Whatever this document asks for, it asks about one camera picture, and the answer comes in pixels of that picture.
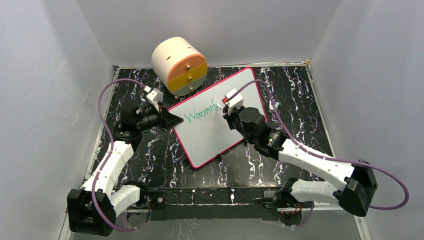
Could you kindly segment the pink framed whiteboard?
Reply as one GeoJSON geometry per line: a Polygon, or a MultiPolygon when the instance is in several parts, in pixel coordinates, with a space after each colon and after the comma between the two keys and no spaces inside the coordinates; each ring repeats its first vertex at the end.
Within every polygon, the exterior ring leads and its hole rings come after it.
{"type": "Polygon", "coordinates": [[[265,115],[260,89],[253,80],[253,69],[244,68],[169,109],[170,113],[183,118],[173,130],[193,168],[202,167],[243,140],[239,132],[229,129],[223,111],[215,105],[224,107],[222,99],[227,92],[248,84],[240,93],[244,106],[257,108],[265,115]]]}

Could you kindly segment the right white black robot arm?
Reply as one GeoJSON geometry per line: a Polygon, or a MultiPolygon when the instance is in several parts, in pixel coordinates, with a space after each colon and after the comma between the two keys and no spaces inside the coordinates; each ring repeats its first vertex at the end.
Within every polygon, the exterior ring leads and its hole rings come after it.
{"type": "Polygon", "coordinates": [[[225,106],[222,111],[229,128],[239,132],[243,141],[253,145],[259,154],[295,165],[322,179],[289,179],[280,193],[286,206],[295,207],[303,202],[328,203],[358,217],[367,215],[378,188],[368,162],[360,159],[345,164],[310,148],[302,150],[284,130],[267,123],[257,108],[225,106]]]}

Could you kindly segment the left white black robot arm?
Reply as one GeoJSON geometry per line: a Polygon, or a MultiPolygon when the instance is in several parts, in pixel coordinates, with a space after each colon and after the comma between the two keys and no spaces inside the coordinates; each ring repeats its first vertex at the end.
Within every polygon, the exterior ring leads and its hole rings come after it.
{"type": "Polygon", "coordinates": [[[89,179],[67,195],[69,229],[74,233],[109,236],[113,230],[129,231],[118,226],[117,217],[128,207],[147,207],[151,203],[147,187],[142,182],[127,181],[114,190],[124,166],[134,155],[143,135],[152,128],[170,130],[182,123],[160,102],[124,109],[113,131],[108,150],[89,179]]]}

